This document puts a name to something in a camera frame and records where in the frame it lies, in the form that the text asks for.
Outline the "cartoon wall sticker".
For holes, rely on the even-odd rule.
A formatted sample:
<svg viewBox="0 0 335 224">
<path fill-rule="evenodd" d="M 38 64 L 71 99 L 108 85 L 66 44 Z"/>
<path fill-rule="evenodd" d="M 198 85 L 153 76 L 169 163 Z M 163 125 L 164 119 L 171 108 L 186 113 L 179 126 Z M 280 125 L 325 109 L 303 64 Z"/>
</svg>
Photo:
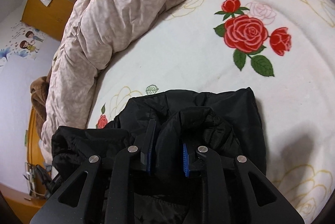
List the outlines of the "cartoon wall sticker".
<svg viewBox="0 0 335 224">
<path fill-rule="evenodd" d="M 11 56 L 34 60 L 46 34 L 21 21 L 11 26 L 1 26 L 1 69 Z"/>
</svg>

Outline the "orange wooden wardrobe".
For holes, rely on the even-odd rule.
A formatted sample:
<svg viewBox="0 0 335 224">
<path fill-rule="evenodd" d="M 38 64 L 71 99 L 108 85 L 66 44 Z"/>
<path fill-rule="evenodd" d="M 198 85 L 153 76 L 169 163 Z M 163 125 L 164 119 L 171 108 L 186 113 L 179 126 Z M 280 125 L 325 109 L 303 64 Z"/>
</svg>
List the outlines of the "orange wooden wardrobe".
<svg viewBox="0 0 335 224">
<path fill-rule="evenodd" d="M 22 22 L 60 41 L 76 1 L 51 0 L 46 6 L 41 0 L 27 0 Z"/>
</svg>

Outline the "white rose-print bed sheet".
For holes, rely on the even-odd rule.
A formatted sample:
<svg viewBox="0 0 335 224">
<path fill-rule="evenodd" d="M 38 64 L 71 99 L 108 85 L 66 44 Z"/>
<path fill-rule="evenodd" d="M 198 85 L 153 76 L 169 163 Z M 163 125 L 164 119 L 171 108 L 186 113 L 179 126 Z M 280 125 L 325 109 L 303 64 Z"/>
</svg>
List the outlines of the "white rose-print bed sheet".
<svg viewBox="0 0 335 224">
<path fill-rule="evenodd" d="M 105 126 L 136 96 L 247 87 L 267 177 L 314 223 L 334 191 L 334 0 L 185 1 L 113 57 L 88 127 Z"/>
</svg>

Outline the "brown fleece blanket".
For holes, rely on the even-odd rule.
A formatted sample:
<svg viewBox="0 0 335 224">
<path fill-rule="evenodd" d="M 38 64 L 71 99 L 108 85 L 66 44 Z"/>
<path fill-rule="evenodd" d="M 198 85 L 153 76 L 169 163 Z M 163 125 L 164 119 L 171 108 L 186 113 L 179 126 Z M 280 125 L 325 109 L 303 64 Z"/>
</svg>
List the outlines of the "brown fleece blanket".
<svg viewBox="0 0 335 224">
<path fill-rule="evenodd" d="M 30 85 L 32 107 L 35 110 L 36 131 L 41 138 L 42 126 L 46 121 L 46 99 L 48 97 L 51 71 L 47 76 L 41 76 Z"/>
</svg>

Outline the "black puffer jacket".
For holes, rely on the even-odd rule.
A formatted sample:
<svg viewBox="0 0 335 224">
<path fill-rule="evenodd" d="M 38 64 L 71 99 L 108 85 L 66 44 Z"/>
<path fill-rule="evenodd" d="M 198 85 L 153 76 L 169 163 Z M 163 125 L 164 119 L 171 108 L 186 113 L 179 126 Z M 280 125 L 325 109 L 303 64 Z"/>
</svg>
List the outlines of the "black puffer jacket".
<svg viewBox="0 0 335 224">
<path fill-rule="evenodd" d="M 205 165 L 193 153 L 199 146 L 220 156 L 214 178 L 225 184 L 225 191 L 214 189 L 218 212 L 227 223 L 250 221 L 246 192 L 233 163 L 243 155 L 266 171 L 262 122 L 250 88 L 223 93 L 170 90 L 134 97 L 101 129 L 60 126 L 52 137 L 52 164 L 64 179 L 93 154 L 114 166 L 126 146 L 144 144 L 151 122 L 156 125 L 148 170 L 137 171 L 133 179 L 135 223 L 212 222 L 204 203 Z M 190 171 L 185 170 L 185 147 L 192 150 Z"/>
</svg>

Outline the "pink crumpled duvet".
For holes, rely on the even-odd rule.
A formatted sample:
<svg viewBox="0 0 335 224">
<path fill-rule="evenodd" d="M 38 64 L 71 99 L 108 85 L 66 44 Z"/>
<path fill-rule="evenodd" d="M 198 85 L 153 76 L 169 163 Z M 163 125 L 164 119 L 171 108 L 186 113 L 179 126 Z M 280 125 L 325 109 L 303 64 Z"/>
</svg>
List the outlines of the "pink crumpled duvet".
<svg viewBox="0 0 335 224">
<path fill-rule="evenodd" d="M 61 125 L 83 129 L 95 80 L 116 52 L 147 32 L 157 17 L 185 0 L 77 0 L 52 65 L 40 149 L 52 162 L 52 135 Z"/>
</svg>

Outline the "wooden nightstand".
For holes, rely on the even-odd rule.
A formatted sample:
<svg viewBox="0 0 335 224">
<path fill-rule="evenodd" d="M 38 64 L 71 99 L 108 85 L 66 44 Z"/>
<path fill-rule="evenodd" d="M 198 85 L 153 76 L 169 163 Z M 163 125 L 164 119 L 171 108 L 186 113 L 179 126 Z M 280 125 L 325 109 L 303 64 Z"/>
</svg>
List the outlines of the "wooden nightstand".
<svg viewBox="0 0 335 224">
<path fill-rule="evenodd" d="M 33 216 L 46 202 L 44 198 L 32 197 L 3 184 L 1 184 L 1 194 L 22 223 L 30 223 Z"/>
</svg>

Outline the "orange wooden headboard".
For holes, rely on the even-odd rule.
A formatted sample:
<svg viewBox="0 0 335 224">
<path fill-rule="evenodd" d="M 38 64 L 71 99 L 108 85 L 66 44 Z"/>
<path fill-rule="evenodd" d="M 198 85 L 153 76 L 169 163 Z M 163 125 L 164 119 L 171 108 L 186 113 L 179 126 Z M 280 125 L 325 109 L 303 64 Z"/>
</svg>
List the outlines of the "orange wooden headboard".
<svg viewBox="0 0 335 224">
<path fill-rule="evenodd" d="M 36 112 L 31 108 L 28 129 L 26 131 L 26 149 L 27 160 L 25 163 L 25 178 L 30 196 L 44 197 L 46 188 L 35 174 L 35 167 L 37 165 L 44 166 L 44 158 L 39 147 L 40 137 L 36 129 Z"/>
</svg>

